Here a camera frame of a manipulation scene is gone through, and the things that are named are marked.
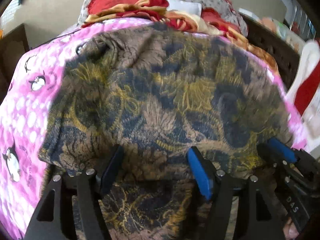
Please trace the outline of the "person's right hand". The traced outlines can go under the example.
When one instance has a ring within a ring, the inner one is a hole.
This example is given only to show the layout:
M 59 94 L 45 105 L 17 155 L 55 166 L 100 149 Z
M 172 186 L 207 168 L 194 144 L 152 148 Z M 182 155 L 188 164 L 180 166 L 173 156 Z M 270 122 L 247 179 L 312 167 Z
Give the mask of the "person's right hand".
M 288 218 L 287 222 L 285 223 L 283 227 L 283 233 L 286 240 L 293 240 L 298 237 L 299 232 L 297 231 L 296 226 L 291 218 Z

